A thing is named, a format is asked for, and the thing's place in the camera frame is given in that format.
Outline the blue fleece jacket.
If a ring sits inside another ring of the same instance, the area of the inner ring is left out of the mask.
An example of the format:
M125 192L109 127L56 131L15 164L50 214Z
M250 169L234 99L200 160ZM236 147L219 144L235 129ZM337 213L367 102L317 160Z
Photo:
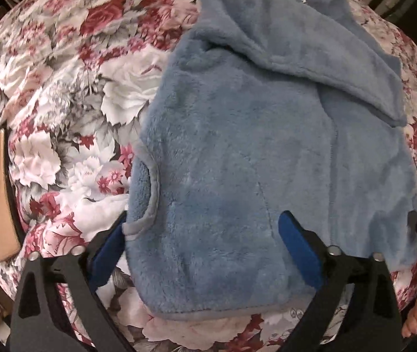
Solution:
M132 146L123 233L146 307L208 319L309 295L284 211L349 255L413 265L405 125L400 61L347 0L201 0Z

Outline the floral bed cover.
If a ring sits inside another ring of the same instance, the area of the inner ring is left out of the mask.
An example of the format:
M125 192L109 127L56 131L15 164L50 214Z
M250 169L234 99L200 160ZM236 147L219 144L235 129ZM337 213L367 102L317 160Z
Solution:
M417 45L360 0L356 21L402 62L417 168ZM27 256L66 254L127 209L134 154L123 134L154 97L169 51L196 21L196 0L23 0L0 21L0 130L20 228L18 255L0 262L0 287L14 299ZM284 312L200 323L152 317L125 258L98 290L137 351L275 351L303 315Z

